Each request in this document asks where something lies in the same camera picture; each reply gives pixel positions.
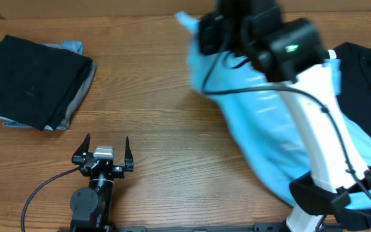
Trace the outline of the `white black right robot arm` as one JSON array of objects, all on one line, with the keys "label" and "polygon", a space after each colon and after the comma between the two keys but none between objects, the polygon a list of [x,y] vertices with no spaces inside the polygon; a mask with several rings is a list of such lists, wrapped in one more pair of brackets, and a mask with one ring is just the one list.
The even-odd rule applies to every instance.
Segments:
[{"label": "white black right robot arm", "polygon": [[318,29],[307,19],[284,22],[275,1],[219,0],[202,18],[205,55],[229,50],[265,74],[288,108],[309,154],[311,169],[290,183],[296,204],[274,231],[340,231],[324,225],[350,204],[350,193],[371,190],[371,166],[357,152],[341,115]]}]

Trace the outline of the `black t-shirt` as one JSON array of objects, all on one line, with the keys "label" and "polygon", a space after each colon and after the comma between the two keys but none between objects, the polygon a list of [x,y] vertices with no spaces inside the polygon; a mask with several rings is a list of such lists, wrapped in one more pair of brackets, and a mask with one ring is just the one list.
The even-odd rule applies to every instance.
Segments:
[{"label": "black t-shirt", "polygon": [[356,148],[371,166],[371,48],[343,43],[334,53],[341,72],[334,83],[338,104]]}]

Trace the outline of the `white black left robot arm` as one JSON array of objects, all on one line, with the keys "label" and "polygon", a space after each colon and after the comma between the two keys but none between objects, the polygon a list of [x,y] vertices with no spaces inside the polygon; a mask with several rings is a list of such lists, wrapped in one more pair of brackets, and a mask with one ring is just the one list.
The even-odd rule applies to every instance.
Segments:
[{"label": "white black left robot arm", "polygon": [[116,226],[109,219],[115,179],[123,179],[125,172],[134,171],[129,139],[125,140],[122,166],[114,164],[112,146],[97,146],[93,152],[89,146],[90,135],[87,135],[71,158],[80,173],[89,178],[89,183],[71,196],[70,231],[115,231]]}]

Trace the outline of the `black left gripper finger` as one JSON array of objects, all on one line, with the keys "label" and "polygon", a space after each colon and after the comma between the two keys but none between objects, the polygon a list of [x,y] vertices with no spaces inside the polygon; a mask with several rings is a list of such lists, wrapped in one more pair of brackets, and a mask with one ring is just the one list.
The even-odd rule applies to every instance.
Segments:
[{"label": "black left gripper finger", "polygon": [[125,141],[124,160],[133,160],[131,148],[129,147],[129,137],[126,137]]},{"label": "black left gripper finger", "polygon": [[74,152],[73,156],[82,156],[84,153],[87,153],[89,151],[90,139],[91,139],[91,136],[88,133],[84,141],[82,142],[82,144]]}]

